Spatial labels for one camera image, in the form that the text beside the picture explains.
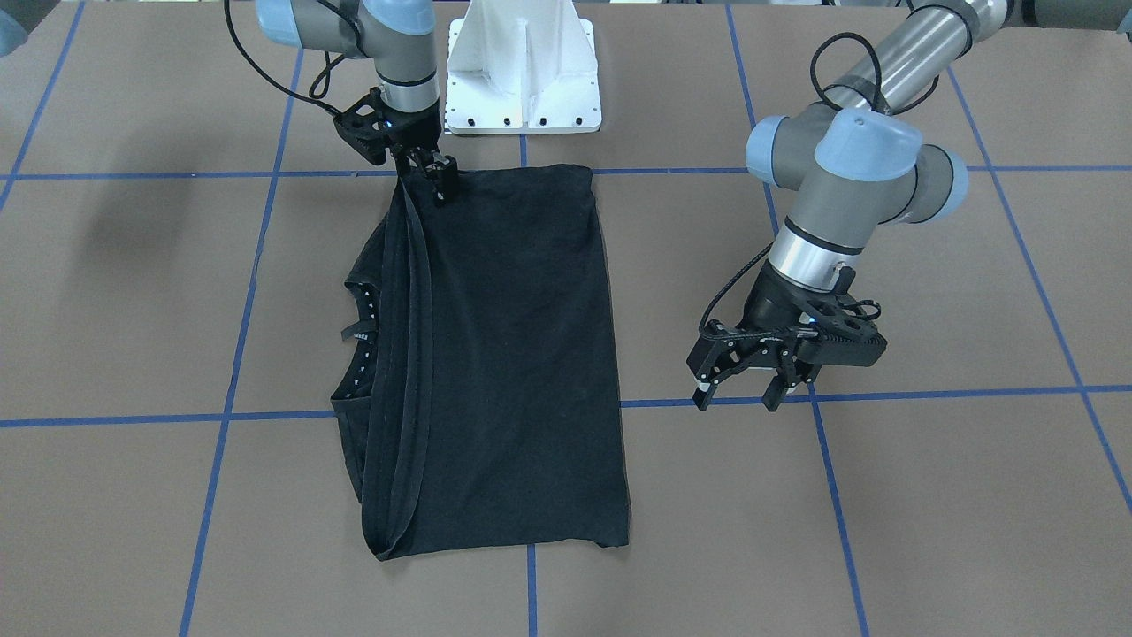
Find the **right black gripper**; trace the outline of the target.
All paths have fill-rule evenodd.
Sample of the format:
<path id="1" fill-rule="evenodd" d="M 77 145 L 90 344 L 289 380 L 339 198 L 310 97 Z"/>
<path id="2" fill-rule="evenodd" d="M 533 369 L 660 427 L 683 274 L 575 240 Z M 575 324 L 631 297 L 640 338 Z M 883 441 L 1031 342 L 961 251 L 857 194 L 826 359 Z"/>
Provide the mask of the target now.
<path id="1" fill-rule="evenodd" d="M 386 105 L 385 113 L 389 153 L 398 177 L 421 177 L 434 188 L 434 203 L 449 203 L 458 193 L 458 164 L 455 157 L 440 153 L 440 105 L 413 112 Z"/>

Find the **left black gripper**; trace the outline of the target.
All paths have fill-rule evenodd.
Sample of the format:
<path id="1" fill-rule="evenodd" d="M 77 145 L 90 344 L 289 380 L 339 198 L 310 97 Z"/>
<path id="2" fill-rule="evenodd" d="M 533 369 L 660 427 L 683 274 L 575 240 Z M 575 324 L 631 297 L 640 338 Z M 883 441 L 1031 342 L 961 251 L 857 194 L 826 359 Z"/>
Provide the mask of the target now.
<path id="1" fill-rule="evenodd" d="M 806 291 L 849 295 L 848 266 L 837 267 L 832 290 L 814 291 L 794 285 L 772 266 L 764 265 L 747 296 L 740 321 L 728 326 L 713 318 L 724 294 L 749 270 L 751 266 L 744 266 L 724 283 L 700 318 L 698 342 L 688 355 L 688 368 L 697 384 L 692 402 L 700 411 L 710 407 L 724 379 L 748 368 L 767 368 L 777 376 L 761 396 L 761 403 L 767 411 L 775 412 L 798 384 L 812 384 L 818 375 L 818 365 L 796 358 L 797 344 L 816 335 L 809 326 L 811 318 L 799 307 L 799 298 Z"/>

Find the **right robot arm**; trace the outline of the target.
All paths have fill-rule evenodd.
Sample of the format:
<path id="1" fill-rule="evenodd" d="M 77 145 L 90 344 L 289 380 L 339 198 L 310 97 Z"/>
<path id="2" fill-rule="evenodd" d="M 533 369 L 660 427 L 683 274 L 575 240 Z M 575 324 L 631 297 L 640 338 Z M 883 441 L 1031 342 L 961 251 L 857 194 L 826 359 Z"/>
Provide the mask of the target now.
<path id="1" fill-rule="evenodd" d="M 379 84 L 348 109 L 305 96 L 332 114 L 344 143 L 372 165 L 392 158 L 401 173 L 415 166 L 437 203 L 458 193 L 456 160 L 440 152 L 441 107 L 429 1 L 257 1 L 271 41 L 342 59 L 369 59 Z"/>

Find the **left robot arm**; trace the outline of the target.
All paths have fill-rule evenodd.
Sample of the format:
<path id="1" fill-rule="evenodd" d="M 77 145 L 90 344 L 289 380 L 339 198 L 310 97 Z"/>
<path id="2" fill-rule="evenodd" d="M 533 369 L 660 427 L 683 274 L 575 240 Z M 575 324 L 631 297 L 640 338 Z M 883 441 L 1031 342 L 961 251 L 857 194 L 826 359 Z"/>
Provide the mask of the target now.
<path id="1" fill-rule="evenodd" d="M 797 117 L 753 126 L 746 165 L 764 184 L 796 193 L 775 240 L 749 262 L 758 270 L 736 326 L 700 319 L 687 365 L 692 402 L 707 408 L 720 384 L 760 368 L 775 373 L 761 403 L 779 408 L 824 365 L 874 365 L 887 342 L 881 307 L 849 290 L 874 230 L 925 223 L 958 209 L 968 169 L 950 150 L 923 141 L 900 119 L 921 104 L 952 62 L 1002 28 L 1027 26 L 1129 33 L 1127 1 L 911 1 L 902 24 L 837 81 L 818 81 L 816 101 Z"/>

